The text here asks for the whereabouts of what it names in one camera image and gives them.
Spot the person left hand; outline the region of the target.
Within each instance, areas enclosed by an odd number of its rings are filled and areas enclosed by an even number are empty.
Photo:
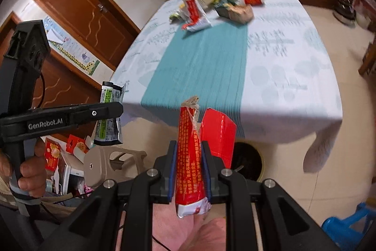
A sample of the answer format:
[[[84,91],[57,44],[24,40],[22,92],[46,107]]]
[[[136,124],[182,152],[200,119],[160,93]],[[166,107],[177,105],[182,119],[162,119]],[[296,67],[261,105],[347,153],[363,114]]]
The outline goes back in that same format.
[[[44,152],[45,143],[38,138],[34,147],[34,156],[20,165],[22,178],[19,180],[19,187],[35,198],[43,197],[46,188],[47,172]]]

